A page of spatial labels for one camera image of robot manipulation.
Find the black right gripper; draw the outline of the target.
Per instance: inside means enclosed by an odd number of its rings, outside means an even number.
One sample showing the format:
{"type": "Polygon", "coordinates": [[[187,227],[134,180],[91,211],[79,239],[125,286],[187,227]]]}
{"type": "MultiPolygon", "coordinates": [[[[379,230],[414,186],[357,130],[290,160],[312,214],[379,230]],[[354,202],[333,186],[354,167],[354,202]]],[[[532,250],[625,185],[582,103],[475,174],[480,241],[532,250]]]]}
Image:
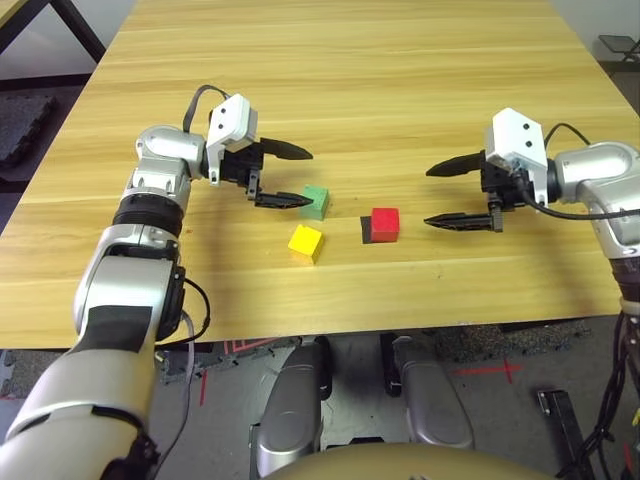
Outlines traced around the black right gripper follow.
{"type": "Polygon", "coordinates": [[[502,232],[502,217],[498,213],[511,212],[526,205],[509,173],[486,160],[485,150],[456,156],[440,162],[426,172],[426,176],[454,177],[480,170],[481,190],[487,196],[489,213],[447,213],[426,218],[424,223],[451,231],[502,232]]]}

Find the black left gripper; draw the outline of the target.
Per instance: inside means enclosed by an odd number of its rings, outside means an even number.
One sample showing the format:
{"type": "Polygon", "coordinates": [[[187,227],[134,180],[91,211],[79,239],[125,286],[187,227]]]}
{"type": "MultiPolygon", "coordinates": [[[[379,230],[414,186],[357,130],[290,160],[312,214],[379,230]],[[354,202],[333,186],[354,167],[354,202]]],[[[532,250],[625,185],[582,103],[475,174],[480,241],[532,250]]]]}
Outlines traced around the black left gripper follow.
{"type": "Polygon", "coordinates": [[[283,160],[311,160],[313,154],[290,142],[261,138],[260,143],[231,152],[226,150],[220,163],[220,179],[235,183],[245,189],[249,200],[260,208],[301,208],[311,205],[314,200],[306,196],[277,192],[261,193],[260,176],[264,166],[264,153],[283,160]]]}

